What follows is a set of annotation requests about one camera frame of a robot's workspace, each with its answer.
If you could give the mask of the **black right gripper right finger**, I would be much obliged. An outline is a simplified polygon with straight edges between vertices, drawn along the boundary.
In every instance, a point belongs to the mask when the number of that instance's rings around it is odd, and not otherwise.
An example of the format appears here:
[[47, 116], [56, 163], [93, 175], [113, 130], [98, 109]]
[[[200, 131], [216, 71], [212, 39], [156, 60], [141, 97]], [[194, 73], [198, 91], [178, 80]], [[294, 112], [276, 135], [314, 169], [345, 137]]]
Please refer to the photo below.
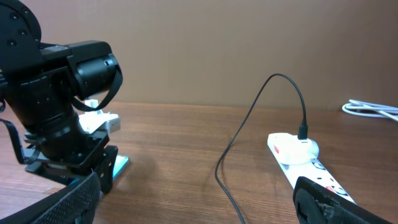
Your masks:
[[293, 201], [300, 224], [391, 224], [391, 222], [300, 176]]

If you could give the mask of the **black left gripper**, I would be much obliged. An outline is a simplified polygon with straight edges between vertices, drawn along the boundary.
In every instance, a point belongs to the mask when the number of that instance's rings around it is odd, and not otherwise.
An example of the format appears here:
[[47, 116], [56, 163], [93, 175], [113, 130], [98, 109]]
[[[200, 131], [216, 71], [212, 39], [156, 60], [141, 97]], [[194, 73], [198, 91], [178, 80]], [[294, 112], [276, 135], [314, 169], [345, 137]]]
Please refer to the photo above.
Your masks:
[[108, 194], [113, 187], [113, 169], [118, 154], [117, 146], [106, 146], [108, 133], [95, 131], [79, 145], [77, 151], [60, 159], [49, 159], [39, 154], [25, 171], [46, 179], [79, 179], [96, 172], [101, 191]]

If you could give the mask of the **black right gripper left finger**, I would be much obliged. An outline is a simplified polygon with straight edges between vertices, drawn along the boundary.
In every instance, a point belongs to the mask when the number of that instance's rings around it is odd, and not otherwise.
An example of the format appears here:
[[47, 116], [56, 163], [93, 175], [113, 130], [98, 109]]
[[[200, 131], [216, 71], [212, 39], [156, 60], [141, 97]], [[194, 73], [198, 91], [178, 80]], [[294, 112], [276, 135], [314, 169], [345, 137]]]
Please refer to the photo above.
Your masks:
[[1, 219], [4, 224], [93, 223], [100, 200], [100, 180], [91, 173], [35, 204]]

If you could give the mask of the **turquoise screen smartphone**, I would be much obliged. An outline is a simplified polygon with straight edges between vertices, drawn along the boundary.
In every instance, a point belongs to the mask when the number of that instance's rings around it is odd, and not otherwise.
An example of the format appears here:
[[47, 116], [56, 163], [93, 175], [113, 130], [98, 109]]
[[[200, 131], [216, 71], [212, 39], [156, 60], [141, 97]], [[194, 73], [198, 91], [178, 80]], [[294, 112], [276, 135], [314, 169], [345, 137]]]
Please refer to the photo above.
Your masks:
[[130, 159], [128, 156], [121, 156], [117, 155], [116, 160], [113, 163], [113, 182], [117, 180], [117, 178], [124, 172], [124, 170], [127, 168], [127, 166], [130, 163]]

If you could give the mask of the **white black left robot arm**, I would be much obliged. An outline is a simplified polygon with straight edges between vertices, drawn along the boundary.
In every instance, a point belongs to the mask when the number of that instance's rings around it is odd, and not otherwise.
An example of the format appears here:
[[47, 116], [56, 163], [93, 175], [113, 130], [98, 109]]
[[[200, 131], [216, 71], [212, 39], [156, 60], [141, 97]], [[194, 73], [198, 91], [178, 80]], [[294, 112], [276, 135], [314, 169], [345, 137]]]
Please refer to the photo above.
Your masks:
[[84, 100], [101, 92], [106, 96], [95, 110], [104, 108], [122, 83], [108, 43], [43, 43], [40, 24], [25, 4], [1, 2], [1, 105], [25, 127], [27, 148], [14, 128], [9, 134], [26, 172], [65, 185], [96, 173], [108, 193], [118, 149], [105, 131], [84, 132], [78, 112], [93, 111]]

